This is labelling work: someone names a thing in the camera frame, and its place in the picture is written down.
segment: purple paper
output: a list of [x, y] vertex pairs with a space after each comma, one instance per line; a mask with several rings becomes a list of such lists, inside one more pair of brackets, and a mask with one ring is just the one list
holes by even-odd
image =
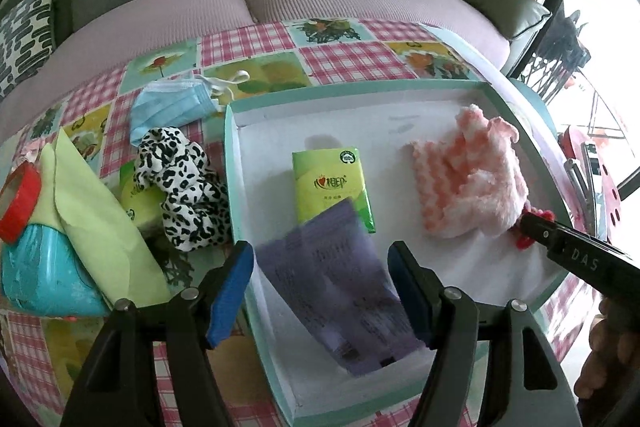
[[424, 346], [350, 199], [255, 256], [296, 317], [350, 373], [371, 373]]

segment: blue gripper pad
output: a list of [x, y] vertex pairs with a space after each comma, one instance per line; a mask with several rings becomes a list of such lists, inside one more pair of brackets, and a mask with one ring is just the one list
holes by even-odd
[[231, 333], [253, 271], [254, 248], [247, 243], [211, 305], [211, 322], [207, 330], [207, 340], [211, 347], [216, 347]]
[[[389, 247], [386, 264], [391, 280], [402, 302], [402, 307], [409, 317], [409, 323], [414, 330], [414, 335], [427, 346], [431, 346], [435, 336], [433, 310], [429, 306], [427, 299], [422, 295], [414, 273], [406, 265], [395, 244]], [[414, 264], [414, 270], [416, 268], [420, 269], [415, 261]]]

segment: blue surgical mask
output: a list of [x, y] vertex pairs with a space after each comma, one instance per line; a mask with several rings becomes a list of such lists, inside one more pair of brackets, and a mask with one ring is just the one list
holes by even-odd
[[231, 80], [207, 78], [201, 74], [188, 73], [177, 80], [156, 80], [140, 92], [129, 114], [129, 141], [134, 147], [149, 129], [154, 127], [181, 127], [223, 112], [216, 96], [225, 93], [234, 99], [230, 86], [249, 80], [249, 73], [238, 71]]

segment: tablecloth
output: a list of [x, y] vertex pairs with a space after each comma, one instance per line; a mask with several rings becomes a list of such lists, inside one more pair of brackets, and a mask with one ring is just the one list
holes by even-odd
[[[251, 81], [238, 86], [236, 98], [337, 82], [411, 78], [485, 80], [506, 99], [515, 96], [505, 91], [509, 89], [505, 87], [508, 81], [481, 55], [460, 38], [438, 28], [407, 22], [322, 19], [248, 26], [156, 50], [87, 81], [0, 147], [0, 182], [24, 146], [34, 140], [51, 142], [62, 127], [100, 179], [116, 190], [118, 170], [136, 153], [128, 140], [133, 101], [147, 83], [175, 78], [190, 70], [220, 78], [230, 78], [238, 70], [248, 71]], [[523, 100], [507, 101], [518, 105]], [[530, 107], [520, 109], [524, 114], [530, 111]], [[212, 165], [222, 172], [222, 115], [191, 123], [183, 132], [203, 144]], [[549, 164], [549, 158], [545, 160], [558, 176], [559, 166]], [[570, 185], [560, 181], [558, 185], [563, 197], [570, 201]], [[186, 286], [197, 285], [209, 268], [222, 262], [224, 255], [225, 248], [215, 248], [197, 256], [170, 254], [159, 262], [172, 291], [177, 293]], [[572, 345], [596, 297], [591, 287], [570, 275], [536, 312], [558, 359]], [[0, 308], [0, 365], [36, 419], [44, 426], [57, 426], [74, 378], [102, 321], [61, 321]], [[234, 334], [250, 334], [242, 314]], [[168, 427], [178, 427], [181, 423], [164, 345], [157, 343], [154, 354], [164, 419]], [[234, 361], [238, 367], [243, 362]], [[479, 375], [483, 363], [486, 359], [478, 364]], [[481, 388], [481, 379], [474, 379], [461, 426], [474, 425]], [[404, 426], [416, 406], [417, 397], [353, 426]], [[283, 425], [268, 397], [249, 404], [229, 403], [228, 407], [242, 427]]]

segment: yellow tissue pack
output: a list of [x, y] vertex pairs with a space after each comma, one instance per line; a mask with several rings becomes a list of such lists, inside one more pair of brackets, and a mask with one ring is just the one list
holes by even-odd
[[133, 181], [134, 162], [120, 168], [120, 204], [142, 237], [162, 232], [162, 208], [165, 195], [155, 185], [140, 190]]
[[299, 223], [316, 217], [344, 198], [351, 198], [369, 233], [376, 231], [356, 148], [294, 152], [292, 158]]

